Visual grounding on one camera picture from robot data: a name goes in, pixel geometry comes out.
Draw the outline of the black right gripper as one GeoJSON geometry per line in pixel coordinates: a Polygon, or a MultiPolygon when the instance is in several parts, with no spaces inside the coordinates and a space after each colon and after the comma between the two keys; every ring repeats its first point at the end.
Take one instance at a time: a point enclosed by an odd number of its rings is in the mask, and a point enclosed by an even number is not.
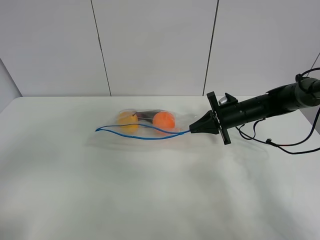
{"type": "Polygon", "coordinates": [[[219,105],[213,91],[207,94],[212,110],[189,126],[192,134],[217,135],[220,131],[224,144],[228,145],[231,143],[228,129],[267,117],[267,96],[265,94],[241,102],[228,93],[225,94],[225,97],[227,103],[219,105]]]}

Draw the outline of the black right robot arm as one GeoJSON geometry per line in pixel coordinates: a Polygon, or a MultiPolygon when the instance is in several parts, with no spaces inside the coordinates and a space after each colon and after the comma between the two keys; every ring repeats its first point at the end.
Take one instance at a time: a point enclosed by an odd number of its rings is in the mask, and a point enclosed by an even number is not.
{"type": "Polygon", "coordinates": [[[215,93],[207,94],[211,106],[203,117],[189,126],[192,134],[221,134],[225,145],[231,143],[228,129],[243,124],[315,107],[320,104],[320,81],[304,77],[301,81],[272,89],[244,101],[226,93],[224,103],[217,101],[215,93]]]}

